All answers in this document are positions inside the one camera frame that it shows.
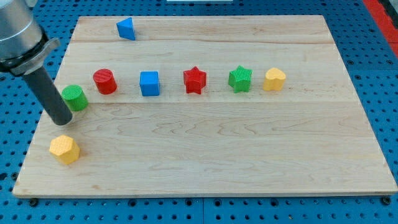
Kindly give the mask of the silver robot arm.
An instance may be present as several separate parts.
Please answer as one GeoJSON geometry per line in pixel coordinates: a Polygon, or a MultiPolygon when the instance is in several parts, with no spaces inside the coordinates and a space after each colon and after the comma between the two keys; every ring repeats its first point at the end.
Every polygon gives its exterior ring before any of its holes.
{"type": "Polygon", "coordinates": [[[42,67],[45,58],[60,46],[59,39],[48,38],[35,20],[32,3],[1,0],[1,71],[17,77],[42,67]]]}

